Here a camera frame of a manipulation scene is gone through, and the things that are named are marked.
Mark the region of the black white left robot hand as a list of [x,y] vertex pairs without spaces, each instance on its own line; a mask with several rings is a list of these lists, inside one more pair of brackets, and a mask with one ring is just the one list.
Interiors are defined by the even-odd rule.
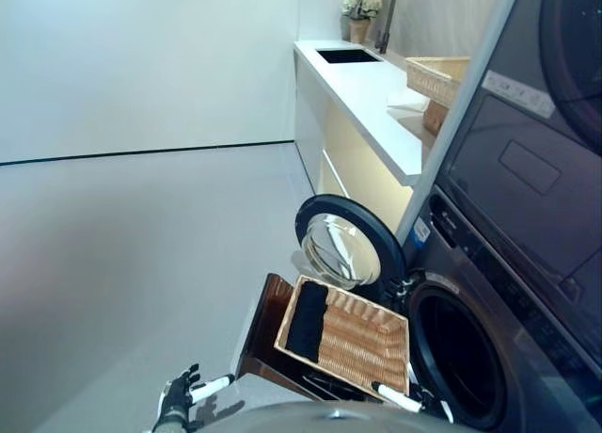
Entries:
[[201,381],[199,368],[200,365],[194,363],[166,383],[158,401],[158,418],[167,416],[173,410],[187,414],[198,402],[229,387],[235,380],[233,374],[225,374]]

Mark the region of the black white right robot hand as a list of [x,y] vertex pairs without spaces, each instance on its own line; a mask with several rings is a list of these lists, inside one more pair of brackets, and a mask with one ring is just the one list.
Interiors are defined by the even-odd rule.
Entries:
[[389,403],[414,413],[426,413],[450,424],[454,424],[454,416],[449,404],[435,397],[430,391],[417,383],[409,383],[409,395],[396,391],[386,384],[373,381],[372,389],[383,396]]

